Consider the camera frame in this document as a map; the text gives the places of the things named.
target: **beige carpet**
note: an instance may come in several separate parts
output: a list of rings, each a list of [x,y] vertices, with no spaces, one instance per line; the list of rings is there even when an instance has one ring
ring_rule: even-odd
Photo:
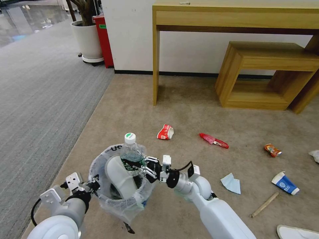
[[[152,76],[116,75],[55,183],[62,183],[74,171],[87,178],[92,160],[103,149],[123,142],[125,133],[134,132],[149,155],[170,154],[176,168],[189,160],[199,165],[217,196],[229,203],[257,238],[278,238],[278,224],[319,231],[319,165],[308,155],[319,149],[319,98],[300,115],[291,111],[224,109],[213,86],[212,79],[161,77],[158,105],[153,107]],[[165,123],[174,127],[173,138],[156,139]],[[210,146],[198,137],[200,132],[224,140],[230,148]],[[271,158],[263,150],[266,143],[273,143],[283,154]],[[273,176],[283,170],[300,188],[299,194],[288,195],[271,183]],[[226,190],[220,182],[230,172],[241,182],[241,195]],[[279,196],[256,218],[250,218],[276,191]],[[47,215],[40,207],[36,221]],[[84,239],[210,238],[195,206],[165,184],[155,188],[145,211],[133,221],[135,235],[128,234],[123,223],[106,214],[94,199],[85,223]]]

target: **trash can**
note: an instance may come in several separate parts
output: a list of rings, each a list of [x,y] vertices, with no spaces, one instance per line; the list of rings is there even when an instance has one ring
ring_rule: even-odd
[[[130,198],[118,199],[112,182],[105,173],[105,165],[114,157],[120,156],[122,145],[109,146],[93,160],[89,170],[89,180],[99,175],[100,190],[96,191],[95,196],[99,200],[100,207],[130,225],[132,220],[144,210],[156,183],[151,184],[146,178],[140,177],[140,185],[135,193]]]
[[[114,66],[113,57],[112,57],[112,52],[111,52],[111,47],[109,42],[109,36],[107,35],[104,14],[101,13],[100,15],[93,17],[93,20],[95,21],[97,33],[99,35],[105,67],[106,68],[113,67]]]

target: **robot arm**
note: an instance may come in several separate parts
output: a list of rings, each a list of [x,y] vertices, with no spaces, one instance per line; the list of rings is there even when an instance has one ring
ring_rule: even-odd
[[[32,212],[31,219],[36,227],[27,239],[80,239],[92,194],[100,188],[98,179],[96,175],[84,183],[80,174],[72,173],[64,184],[42,193],[40,199],[50,209],[51,217],[37,225]],[[69,188],[71,195],[66,198],[62,188]]]
[[[189,165],[187,173],[181,172]],[[146,157],[141,170],[151,183],[155,180],[166,183],[169,188],[174,188],[193,202],[213,239],[256,239],[234,210],[214,194],[210,183],[200,176],[199,167],[192,161],[181,169],[171,169],[169,155],[163,155],[162,165],[158,159]]]

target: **black baseboard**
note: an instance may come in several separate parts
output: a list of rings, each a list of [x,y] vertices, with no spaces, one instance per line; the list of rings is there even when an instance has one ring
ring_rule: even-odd
[[[152,75],[152,71],[134,71],[134,70],[114,70],[115,74],[132,74],[132,75]],[[196,72],[171,72],[160,71],[160,75],[165,76],[192,76],[192,77],[218,77],[218,73],[196,73]],[[245,75],[240,74],[240,79],[271,79],[271,75]]]

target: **wooden table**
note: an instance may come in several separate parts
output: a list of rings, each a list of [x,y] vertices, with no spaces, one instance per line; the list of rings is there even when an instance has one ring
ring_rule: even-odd
[[[318,0],[158,0],[153,5],[153,105],[159,86],[160,31],[313,35],[306,49],[319,54]],[[319,92],[319,72],[291,103],[301,112]]]

